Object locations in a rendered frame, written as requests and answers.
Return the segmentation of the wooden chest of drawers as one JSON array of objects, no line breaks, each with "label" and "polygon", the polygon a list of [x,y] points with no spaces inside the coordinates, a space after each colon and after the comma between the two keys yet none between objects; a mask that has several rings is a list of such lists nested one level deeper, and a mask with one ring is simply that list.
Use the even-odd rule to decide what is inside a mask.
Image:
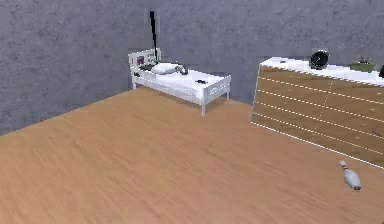
[{"label": "wooden chest of drawers", "polygon": [[384,78],[377,72],[315,70],[272,57],[259,65],[251,122],[384,168]]}]

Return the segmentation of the green potted plant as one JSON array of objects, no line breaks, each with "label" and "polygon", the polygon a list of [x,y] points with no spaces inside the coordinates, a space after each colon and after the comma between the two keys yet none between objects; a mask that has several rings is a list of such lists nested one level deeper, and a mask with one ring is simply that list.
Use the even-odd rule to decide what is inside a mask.
[{"label": "green potted plant", "polygon": [[369,57],[361,56],[357,61],[352,62],[350,65],[351,70],[360,71],[360,72],[372,72],[374,65],[370,62]]}]

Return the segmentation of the black round alarm clock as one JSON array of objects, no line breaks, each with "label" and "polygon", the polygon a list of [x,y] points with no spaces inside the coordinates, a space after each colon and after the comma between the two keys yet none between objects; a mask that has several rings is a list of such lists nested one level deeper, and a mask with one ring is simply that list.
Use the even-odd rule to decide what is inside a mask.
[{"label": "black round alarm clock", "polygon": [[309,66],[312,69],[324,69],[329,61],[329,53],[326,50],[318,50],[314,52],[309,60]]}]

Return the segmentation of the white bed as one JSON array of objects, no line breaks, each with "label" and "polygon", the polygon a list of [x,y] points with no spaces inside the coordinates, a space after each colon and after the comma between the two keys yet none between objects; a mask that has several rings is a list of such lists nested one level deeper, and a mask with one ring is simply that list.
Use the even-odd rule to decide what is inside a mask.
[{"label": "white bed", "polygon": [[[132,88],[138,84],[158,90],[162,93],[180,98],[182,100],[201,106],[201,114],[206,114],[206,106],[222,96],[230,96],[231,76],[217,76],[200,71],[188,69],[185,64],[178,62],[165,62],[161,60],[161,49],[157,48],[158,60],[155,60],[154,49],[130,53],[128,55]],[[173,63],[185,66],[188,69],[187,75],[179,72],[171,74],[154,74],[151,68],[158,63]],[[206,84],[197,83],[197,80],[204,80]]]}]

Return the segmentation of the white bowling pin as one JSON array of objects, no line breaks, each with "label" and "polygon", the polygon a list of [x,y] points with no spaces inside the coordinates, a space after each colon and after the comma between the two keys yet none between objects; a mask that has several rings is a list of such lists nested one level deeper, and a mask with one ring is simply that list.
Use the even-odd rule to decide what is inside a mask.
[{"label": "white bowling pin", "polygon": [[361,183],[359,176],[351,170],[345,161],[339,162],[342,170],[343,170],[343,178],[344,181],[353,189],[359,191],[361,189]]}]

